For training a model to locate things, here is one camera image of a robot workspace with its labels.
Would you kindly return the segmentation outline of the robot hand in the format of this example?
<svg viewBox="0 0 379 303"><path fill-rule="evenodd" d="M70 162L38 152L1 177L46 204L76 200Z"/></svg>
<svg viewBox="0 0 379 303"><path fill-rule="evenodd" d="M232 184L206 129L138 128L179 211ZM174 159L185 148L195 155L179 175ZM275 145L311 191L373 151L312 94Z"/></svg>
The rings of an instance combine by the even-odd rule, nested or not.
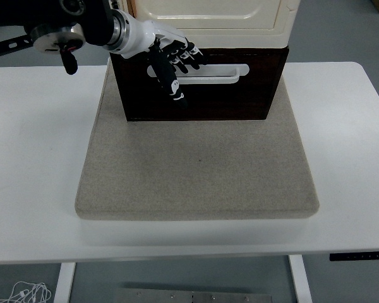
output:
<svg viewBox="0 0 379 303"><path fill-rule="evenodd" d="M119 23L117 53L125 59L145 56L165 92L180 108L187 108L176 70L186 74L187 66L199 69L205 65L206 59L199 48L182 31L164 23L138 21L118 9L112 14L114 21Z"/></svg>

